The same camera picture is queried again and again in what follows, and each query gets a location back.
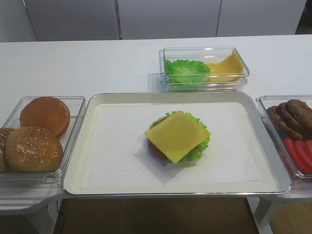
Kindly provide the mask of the brown patty back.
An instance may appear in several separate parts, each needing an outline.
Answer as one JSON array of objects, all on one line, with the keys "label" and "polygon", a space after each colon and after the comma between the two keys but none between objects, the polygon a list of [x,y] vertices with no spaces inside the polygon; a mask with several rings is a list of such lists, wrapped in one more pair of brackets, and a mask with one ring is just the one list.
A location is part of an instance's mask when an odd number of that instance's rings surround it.
[{"label": "brown patty back", "polygon": [[310,140],[312,138],[312,109],[306,102],[298,99],[288,100],[278,105],[277,112],[286,126],[300,134],[300,137],[293,136],[293,139]]}]

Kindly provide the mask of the white paper tray liner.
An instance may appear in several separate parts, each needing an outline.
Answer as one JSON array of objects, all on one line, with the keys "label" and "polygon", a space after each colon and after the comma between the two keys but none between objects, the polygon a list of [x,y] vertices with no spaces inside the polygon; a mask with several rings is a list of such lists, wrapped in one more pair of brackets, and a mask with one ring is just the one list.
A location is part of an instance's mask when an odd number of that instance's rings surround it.
[{"label": "white paper tray liner", "polygon": [[[172,111],[191,113],[211,132],[200,159],[173,164],[148,150],[145,132]],[[204,192],[259,181],[254,158],[260,155],[247,112],[236,102],[101,105],[81,185],[113,193]]]}]

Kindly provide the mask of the plain orange bun bottom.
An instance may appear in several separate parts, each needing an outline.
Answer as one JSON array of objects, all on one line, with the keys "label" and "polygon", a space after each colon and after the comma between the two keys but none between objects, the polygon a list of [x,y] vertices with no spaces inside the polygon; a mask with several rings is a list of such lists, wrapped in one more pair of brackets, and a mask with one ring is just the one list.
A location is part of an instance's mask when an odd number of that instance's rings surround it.
[{"label": "plain orange bun bottom", "polygon": [[23,108],[19,121],[21,127],[41,127],[60,137],[69,126],[70,110],[58,98],[38,97]]}]

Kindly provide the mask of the sesame bun top left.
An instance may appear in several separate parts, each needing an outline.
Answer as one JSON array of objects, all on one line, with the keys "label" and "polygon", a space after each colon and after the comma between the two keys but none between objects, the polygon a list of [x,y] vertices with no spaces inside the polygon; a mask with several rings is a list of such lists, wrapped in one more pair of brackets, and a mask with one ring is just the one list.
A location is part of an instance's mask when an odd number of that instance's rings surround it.
[{"label": "sesame bun top left", "polygon": [[8,136],[15,131],[15,128],[1,128],[0,129],[0,171],[8,172],[11,171],[10,163],[12,156],[6,154],[5,144]]}]

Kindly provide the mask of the sesame bun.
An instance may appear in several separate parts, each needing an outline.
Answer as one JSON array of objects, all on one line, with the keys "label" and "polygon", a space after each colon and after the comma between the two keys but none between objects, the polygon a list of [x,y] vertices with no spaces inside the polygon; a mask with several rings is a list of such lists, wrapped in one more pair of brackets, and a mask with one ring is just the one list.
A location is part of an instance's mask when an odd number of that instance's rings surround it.
[{"label": "sesame bun", "polygon": [[1,128],[0,129],[0,171],[8,172],[11,171],[10,163],[12,156],[6,154],[5,144],[8,136],[15,131],[15,128]]},{"label": "sesame bun", "polygon": [[48,130],[21,127],[7,137],[4,156],[14,172],[53,172],[61,163],[63,148]]}]

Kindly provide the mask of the yellow cheese slice in container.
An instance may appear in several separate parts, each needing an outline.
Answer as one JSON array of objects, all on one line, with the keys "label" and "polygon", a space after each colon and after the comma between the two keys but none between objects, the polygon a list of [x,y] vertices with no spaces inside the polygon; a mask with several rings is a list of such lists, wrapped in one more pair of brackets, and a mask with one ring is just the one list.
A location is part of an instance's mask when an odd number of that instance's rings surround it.
[{"label": "yellow cheese slice in container", "polygon": [[210,68],[209,82],[231,82],[241,78],[244,66],[236,50],[222,62],[206,63]]}]

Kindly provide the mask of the clear lettuce cheese container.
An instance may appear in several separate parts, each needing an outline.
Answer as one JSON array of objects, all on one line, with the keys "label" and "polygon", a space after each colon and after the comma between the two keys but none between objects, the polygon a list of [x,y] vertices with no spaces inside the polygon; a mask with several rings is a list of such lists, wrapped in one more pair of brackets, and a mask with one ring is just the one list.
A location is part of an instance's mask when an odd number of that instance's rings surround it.
[{"label": "clear lettuce cheese container", "polygon": [[188,59],[202,61],[205,64],[210,62],[222,62],[232,52],[237,49],[233,46],[217,46],[217,47],[167,47],[159,52],[160,60],[160,77],[161,83],[167,92],[210,92],[210,91],[241,91],[248,83],[250,71],[243,61],[241,55],[239,57],[244,66],[244,74],[241,78],[231,82],[209,82],[192,83],[192,84],[171,84],[169,83],[166,72],[165,60],[176,61],[177,59]]}]

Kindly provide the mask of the red tomato slice front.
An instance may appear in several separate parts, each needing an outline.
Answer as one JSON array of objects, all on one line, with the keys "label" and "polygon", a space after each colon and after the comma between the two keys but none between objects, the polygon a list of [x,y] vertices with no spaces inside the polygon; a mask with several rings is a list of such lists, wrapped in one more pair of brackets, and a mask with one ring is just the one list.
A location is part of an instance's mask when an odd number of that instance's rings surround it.
[{"label": "red tomato slice front", "polygon": [[308,140],[301,143],[301,149],[303,150],[302,157],[306,162],[308,169],[312,170],[312,141]]}]

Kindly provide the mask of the green lettuce leaf in container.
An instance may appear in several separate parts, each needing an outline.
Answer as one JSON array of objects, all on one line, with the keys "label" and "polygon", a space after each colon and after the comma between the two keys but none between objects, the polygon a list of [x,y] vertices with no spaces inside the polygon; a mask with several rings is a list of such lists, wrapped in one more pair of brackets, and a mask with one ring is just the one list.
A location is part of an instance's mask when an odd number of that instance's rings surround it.
[{"label": "green lettuce leaf in container", "polygon": [[210,68],[204,62],[197,60],[167,59],[165,66],[171,84],[205,83],[211,74]]}]

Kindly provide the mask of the brown patty front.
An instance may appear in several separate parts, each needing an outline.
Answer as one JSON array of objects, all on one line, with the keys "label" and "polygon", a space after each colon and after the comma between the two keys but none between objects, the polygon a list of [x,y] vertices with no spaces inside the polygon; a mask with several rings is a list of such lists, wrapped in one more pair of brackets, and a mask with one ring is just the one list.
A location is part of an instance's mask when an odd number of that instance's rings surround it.
[{"label": "brown patty front", "polygon": [[271,106],[266,110],[274,126],[292,140],[303,140],[303,135],[289,127],[277,112],[277,106]]}]

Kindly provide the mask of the red tomato slice middle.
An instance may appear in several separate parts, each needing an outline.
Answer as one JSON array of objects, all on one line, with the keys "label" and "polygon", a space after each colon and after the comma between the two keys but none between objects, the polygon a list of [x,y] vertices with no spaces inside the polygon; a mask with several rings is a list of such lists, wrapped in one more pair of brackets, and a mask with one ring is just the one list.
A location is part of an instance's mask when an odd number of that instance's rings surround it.
[{"label": "red tomato slice middle", "polygon": [[312,158],[305,150],[305,142],[297,140],[294,143],[295,159],[300,170],[305,174],[312,173]]}]

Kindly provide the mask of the brown burger patty on tray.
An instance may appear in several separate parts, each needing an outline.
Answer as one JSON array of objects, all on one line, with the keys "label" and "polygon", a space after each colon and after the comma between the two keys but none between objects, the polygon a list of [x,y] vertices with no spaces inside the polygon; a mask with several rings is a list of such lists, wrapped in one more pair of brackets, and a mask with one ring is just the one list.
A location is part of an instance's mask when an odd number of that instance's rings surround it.
[{"label": "brown burger patty on tray", "polygon": [[[164,119],[166,119],[166,117],[163,118],[163,119],[157,120],[155,123],[152,123],[151,128],[153,128],[153,127],[155,127],[156,125],[158,125],[159,123],[161,123]],[[147,139],[147,140],[148,140],[148,148],[149,148],[149,150],[150,150],[154,155],[156,155],[157,157],[159,157],[159,158],[161,158],[161,159],[163,159],[163,160],[166,160],[166,161],[171,162],[171,161],[167,158],[167,156],[166,156],[161,150],[159,150],[149,139]],[[189,152],[187,153],[187,155],[188,155],[188,154],[192,154],[193,151],[195,151],[197,148],[198,148],[198,146],[194,147],[191,151],[189,151]],[[187,155],[184,156],[179,162],[182,162],[183,160],[187,160],[187,159],[186,159]]]}]

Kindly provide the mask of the sesame bun top front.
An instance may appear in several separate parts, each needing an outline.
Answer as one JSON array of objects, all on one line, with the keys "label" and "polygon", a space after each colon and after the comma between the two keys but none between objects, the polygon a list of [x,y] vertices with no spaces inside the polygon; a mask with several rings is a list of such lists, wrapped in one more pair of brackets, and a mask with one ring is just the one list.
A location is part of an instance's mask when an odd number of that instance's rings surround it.
[{"label": "sesame bun top front", "polygon": [[14,172],[53,172],[61,163],[63,148],[48,130],[21,127],[7,137],[4,156]]}]

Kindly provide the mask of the white serving tray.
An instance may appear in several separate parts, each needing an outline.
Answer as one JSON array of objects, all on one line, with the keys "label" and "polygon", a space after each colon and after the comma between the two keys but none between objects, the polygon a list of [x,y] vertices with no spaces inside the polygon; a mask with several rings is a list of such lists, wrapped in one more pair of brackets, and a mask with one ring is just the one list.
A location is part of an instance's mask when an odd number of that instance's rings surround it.
[{"label": "white serving tray", "polygon": [[[250,124],[258,139],[262,155],[253,159],[259,172],[257,182],[241,182],[238,185],[220,184],[201,192],[119,192],[113,193],[104,188],[82,187],[84,170],[88,160],[92,135],[98,108],[101,105],[117,104],[198,104],[198,103],[229,103],[241,104],[249,117]],[[282,194],[290,190],[292,180],[285,169],[278,152],[262,122],[254,101],[241,92],[206,92],[206,93],[129,93],[129,94],[99,94],[89,101],[80,133],[78,135],[67,172],[63,181],[64,189],[73,195],[261,195]]]}]

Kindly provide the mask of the red tomato slice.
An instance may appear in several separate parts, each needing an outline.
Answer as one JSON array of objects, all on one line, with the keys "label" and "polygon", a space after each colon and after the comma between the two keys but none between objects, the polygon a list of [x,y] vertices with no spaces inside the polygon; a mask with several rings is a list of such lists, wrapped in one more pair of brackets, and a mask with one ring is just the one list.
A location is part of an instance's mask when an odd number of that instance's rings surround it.
[{"label": "red tomato slice", "polygon": [[303,162],[299,159],[298,154],[295,151],[294,148],[294,142],[290,138],[285,138],[283,140],[283,143],[288,150],[294,164],[297,166],[300,172],[302,173],[308,173],[308,168],[303,164]]},{"label": "red tomato slice", "polygon": [[308,169],[312,170],[312,141],[308,140],[301,143],[301,149],[303,150],[302,157],[306,162]]},{"label": "red tomato slice", "polygon": [[312,173],[312,158],[305,150],[305,142],[297,140],[294,143],[295,159],[300,170],[305,174]]}]

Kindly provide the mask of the clear patty tomato container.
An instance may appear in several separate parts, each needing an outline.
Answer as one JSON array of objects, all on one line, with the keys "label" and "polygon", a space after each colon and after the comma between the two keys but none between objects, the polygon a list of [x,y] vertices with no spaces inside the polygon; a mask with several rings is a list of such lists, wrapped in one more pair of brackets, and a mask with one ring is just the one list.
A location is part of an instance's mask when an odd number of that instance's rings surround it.
[{"label": "clear patty tomato container", "polygon": [[311,95],[263,96],[257,98],[256,102],[258,103],[260,116],[274,142],[280,159],[293,180],[292,188],[295,190],[308,190],[312,188],[312,174],[305,174],[299,171],[283,143],[283,140],[288,137],[274,126],[266,112],[269,107],[278,106],[291,99],[304,101],[310,108],[312,108]]}]

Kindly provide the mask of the clear bun container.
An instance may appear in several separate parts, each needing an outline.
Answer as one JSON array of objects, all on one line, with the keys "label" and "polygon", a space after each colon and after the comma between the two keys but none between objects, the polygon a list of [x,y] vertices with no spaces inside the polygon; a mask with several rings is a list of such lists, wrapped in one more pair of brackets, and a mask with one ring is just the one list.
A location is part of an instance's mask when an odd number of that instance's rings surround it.
[{"label": "clear bun container", "polygon": [[[20,113],[28,103],[36,98],[38,97],[23,97],[2,128],[21,128]],[[62,183],[71,152],[83,122],[86,107],[84,97],[55,98],[63,101],[70,110],[69,126],[62,136],[57,137],[63,148],[63,157],[59,167],[53,172],[14,172],[12,170],[0,172],[0,186],[2,188],[57,187]]]}]

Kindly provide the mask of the red tomato slice back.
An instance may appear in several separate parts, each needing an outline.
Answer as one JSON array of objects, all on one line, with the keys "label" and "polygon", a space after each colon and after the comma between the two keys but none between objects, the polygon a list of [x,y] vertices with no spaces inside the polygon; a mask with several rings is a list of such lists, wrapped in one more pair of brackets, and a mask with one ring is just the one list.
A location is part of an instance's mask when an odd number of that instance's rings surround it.
[{"label": "red tomato slice back", "polygon": [[303,162],[299,159],[298,154],[295,151],[294,148],[294,142],[290,138],[285,138],[283,140],[283,143],[288,150],[294,164],[297,166],[300,172],[302,173],[308,173],[308,168],[303,164]]}]

